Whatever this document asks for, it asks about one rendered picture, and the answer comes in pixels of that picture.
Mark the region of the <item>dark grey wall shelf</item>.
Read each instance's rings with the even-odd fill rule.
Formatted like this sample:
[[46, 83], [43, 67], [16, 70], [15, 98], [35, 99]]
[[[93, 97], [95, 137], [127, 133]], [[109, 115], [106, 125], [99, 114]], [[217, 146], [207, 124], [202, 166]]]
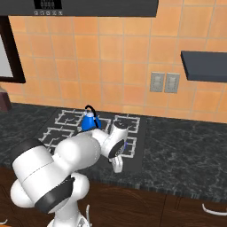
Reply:
[[188, 81], [227, 82], [227, 52], [181, 51]]

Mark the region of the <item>dark grey range hood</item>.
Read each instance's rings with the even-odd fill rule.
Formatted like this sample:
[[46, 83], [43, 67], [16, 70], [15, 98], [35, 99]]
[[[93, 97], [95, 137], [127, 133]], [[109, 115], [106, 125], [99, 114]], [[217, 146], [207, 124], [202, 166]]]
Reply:
[[159, 0], [0, 0], [0, 16], [155, 17]]

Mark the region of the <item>blue kettle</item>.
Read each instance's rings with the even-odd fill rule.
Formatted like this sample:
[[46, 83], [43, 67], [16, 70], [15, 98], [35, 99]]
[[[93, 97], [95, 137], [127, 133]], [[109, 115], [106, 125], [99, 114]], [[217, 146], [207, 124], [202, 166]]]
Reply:
[[82, 131], [101, 128], [101, 122], [97, 116], [96, 110], [91, 105], [86, 105], [84, 108], [81, 128]]

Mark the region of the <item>dark grey hob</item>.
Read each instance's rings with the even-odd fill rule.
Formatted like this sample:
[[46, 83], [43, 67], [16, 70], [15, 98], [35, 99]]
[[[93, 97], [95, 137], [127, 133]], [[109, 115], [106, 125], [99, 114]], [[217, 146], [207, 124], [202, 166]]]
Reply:
[[[97, 112], [101, 129], [110, 132], [115, 121], [128, 124], [129, 134], [126, 147], [121, 154], [122, 171], [141, 172], [145, 147], [146, 118], [129, 113]], [[82, 109], [59, 108], [35, 135], [47, 149], [53, 153], [57, 144], [63, 139], [75, 136], [82, 125]]]

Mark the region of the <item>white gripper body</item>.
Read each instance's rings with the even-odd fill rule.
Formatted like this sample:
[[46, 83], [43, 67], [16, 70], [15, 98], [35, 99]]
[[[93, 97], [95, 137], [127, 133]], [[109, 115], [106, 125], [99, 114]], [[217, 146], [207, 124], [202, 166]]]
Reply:
[[123, 160], [120, 155], [112, 158], [113, 171], [115, 173], [121, 173], [123, 168]]

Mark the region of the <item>dark framed window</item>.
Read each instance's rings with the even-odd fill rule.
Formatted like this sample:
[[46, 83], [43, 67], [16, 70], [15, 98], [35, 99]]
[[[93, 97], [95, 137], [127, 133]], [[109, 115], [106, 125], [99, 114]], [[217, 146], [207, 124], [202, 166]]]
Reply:
[[0, 16], [0, 82], [26, 82], [7, 16]]

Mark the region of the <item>grey wall socket plate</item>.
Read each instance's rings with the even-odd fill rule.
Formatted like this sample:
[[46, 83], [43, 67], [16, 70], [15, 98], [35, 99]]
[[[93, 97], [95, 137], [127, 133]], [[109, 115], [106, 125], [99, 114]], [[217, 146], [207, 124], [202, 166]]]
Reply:
[[163, 91], [164, 76], [165, 74], [162, 72], [151, 73], [150, 91], [153, 92]]
[[177, 93], [180, 74], [167, 73], [165, 81], [166, 93]]

